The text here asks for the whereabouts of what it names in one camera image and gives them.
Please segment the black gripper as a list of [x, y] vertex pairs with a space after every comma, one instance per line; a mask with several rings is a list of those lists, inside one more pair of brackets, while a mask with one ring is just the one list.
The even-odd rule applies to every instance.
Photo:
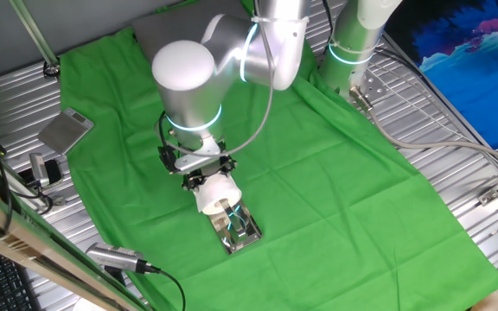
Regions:
[[237, 167], [237, 162], [229, 155], [222, 156], [218, 161], [212, 162], [202, 168], [192, 171], [183, 176], [182, 188], [187, 191], [193, 191], [202, 185], [208, 177], [217, 172], [230, 173]]

